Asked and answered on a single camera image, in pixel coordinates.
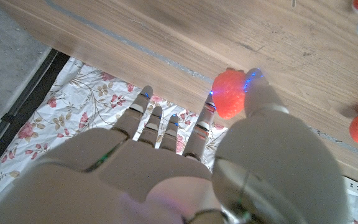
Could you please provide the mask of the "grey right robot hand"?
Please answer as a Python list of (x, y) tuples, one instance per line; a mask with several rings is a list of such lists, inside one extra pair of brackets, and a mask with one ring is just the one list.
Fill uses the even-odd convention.
[(345, 223), (340, 168), (292, 116), (258, 68), (237, 81), (246, 116), (201, 162), (216, 111), (213, 90), (182, 155), (176, 116), (157, 143), (161, 109), (138, 139), (144, 87), (111, 129), (94, 128), (39, 157), (0, 193), (0, 223)]

